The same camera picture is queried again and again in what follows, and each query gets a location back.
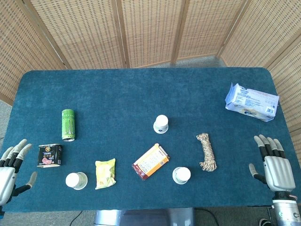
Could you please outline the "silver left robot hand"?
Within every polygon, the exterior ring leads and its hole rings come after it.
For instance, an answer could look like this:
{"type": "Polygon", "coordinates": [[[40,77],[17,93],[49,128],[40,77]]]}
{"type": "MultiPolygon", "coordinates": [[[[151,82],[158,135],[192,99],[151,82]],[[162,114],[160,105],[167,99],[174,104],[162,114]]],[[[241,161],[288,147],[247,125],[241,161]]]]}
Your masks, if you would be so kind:
{"type": "Polygon", "coordinates": [[[1,207],[10,202],[12,197],[31,189],[36,182],[37,172],[33,172],[25,185],[16,187],[17,174],[31,146],[26,139],[22,139],[16,146],[9,147],[0,158],[1,207]]]}

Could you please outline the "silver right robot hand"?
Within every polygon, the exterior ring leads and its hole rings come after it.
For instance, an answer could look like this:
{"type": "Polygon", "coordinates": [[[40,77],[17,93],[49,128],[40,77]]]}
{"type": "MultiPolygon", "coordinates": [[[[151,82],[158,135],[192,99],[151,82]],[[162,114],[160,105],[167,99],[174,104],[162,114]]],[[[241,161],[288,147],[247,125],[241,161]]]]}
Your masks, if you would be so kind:
{"type": "Polygon", "coordinates": [[[266,184],[273,192],[291,192],[295,189],[292,167],[279,140],[262,134],[254,136],[254,140],[261,153],[265,175],[259,174],[250,163],[252,177],[266,184]]]}

